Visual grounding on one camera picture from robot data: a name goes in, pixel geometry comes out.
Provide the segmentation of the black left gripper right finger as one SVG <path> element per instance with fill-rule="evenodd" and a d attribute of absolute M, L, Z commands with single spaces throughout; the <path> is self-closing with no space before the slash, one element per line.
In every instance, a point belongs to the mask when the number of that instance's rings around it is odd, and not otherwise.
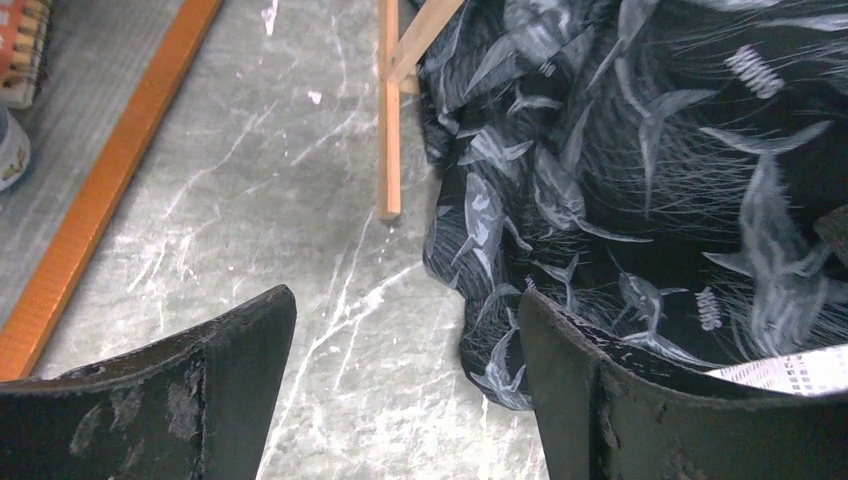
<path fill-rule="evenodd" d="M 553 479 L 843 479 L 847 397 L 708 376 L 630 345 L 536 291 L 519 306 Z"/>

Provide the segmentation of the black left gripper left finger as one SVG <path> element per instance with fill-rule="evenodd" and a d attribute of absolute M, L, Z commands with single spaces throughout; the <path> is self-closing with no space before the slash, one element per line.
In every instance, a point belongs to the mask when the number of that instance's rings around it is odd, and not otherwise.
<path fill-rule="evenodd" d="M 252 479 L 296 325 L 276 286 L 142 348 L 1 386 L 5 479 Z"/>

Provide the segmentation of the dark shark print shorts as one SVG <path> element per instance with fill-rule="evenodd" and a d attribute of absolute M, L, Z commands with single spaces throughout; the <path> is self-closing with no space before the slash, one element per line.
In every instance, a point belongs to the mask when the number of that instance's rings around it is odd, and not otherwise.
<path fill-rule="evenodd" d="M 696 370 L 847 340 L 843 1 L 466 1 L 419 65 L 423 261 L 459 357 L 528 410 L 535 290 Z"/>

